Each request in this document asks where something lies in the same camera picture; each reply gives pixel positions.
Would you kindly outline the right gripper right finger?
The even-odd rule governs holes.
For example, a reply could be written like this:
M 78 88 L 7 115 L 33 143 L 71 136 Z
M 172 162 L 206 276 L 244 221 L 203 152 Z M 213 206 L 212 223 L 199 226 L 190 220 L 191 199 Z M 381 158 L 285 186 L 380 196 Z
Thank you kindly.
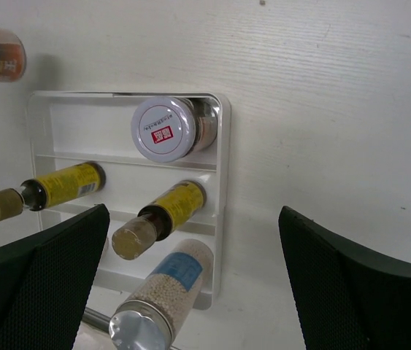
M 411 263 L 284 206 L 278 227 L 307 349 L 411 349 Z

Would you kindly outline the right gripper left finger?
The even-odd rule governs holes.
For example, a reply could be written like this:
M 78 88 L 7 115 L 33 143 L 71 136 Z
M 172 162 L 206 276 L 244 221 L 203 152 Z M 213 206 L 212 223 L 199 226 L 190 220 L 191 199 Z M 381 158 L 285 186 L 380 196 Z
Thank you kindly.
M 110 225 L 103 204 L 0 246 L 0 349 L 71 349 Z

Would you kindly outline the yellow-label sauce bottle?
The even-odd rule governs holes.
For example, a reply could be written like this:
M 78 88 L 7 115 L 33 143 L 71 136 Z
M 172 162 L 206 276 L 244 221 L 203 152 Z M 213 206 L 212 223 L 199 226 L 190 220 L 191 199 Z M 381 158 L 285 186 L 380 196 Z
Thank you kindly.
M 27 179 L 19 187 L 0 190 L 0 221 L 25 210 L 42 211 L 96 193 L 104 188 L 106 180 L 104 169 L 95 162 Z
M 185 224 L 206 202 L 206 191 L 199 182 L 178 182 L 112 234 L 114 252 L 124 260 L 135 260 Z

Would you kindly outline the blue-label shaker bottle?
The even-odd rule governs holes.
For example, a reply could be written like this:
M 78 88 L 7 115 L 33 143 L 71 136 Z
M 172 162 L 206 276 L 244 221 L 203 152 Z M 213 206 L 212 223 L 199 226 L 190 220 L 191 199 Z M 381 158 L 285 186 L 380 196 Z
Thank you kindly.
M 101 256 L 102 256 L 102 257 L 107 253 L 107 251 L 108 251 L 108 249 L 109 249 L 109 244 L 110 244 L 110 240 L 109 240 L 108 237 L 106 237 L 106 238 L 105 238 L 105 241 L 104 241 L 102 253 L 101 253 Z
M 211 276 L 213 260 L 201 241 L 176 245 L 113 314 L 109 334 L 116 349 L 169 349 Z

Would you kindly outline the white divided organizer tray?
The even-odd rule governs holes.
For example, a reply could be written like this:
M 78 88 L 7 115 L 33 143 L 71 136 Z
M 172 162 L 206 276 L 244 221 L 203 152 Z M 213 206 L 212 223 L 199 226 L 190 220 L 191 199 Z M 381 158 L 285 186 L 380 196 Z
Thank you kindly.
M 155 163 L 137 150 L 131 137 L 131 117 L 147 98 L 147 93 L 112 92 L 37 91 L 31 95 L 26 119 L 34 174 L 93 161 L 107 175 L 102 191 L 39 212 L 39 226 L 52 227 L 103 203 L 110 212 L 110 230 L 117 230 L 172 185 L 186 179 L 199 182 L 207 194 L 203 209 L 135 260 L 124 260 L 112 248 L 106 249 L 94 283 L 132 292 L 178 243 L 193 238 L 214 254 L 211 276 L 194 304 L 206 310 L 220 291 L 231 105 L 221 94 L 187 93 L 186 98 L 205 101 L 215 110 L 217 138 L 200 152 L 171 163 Z

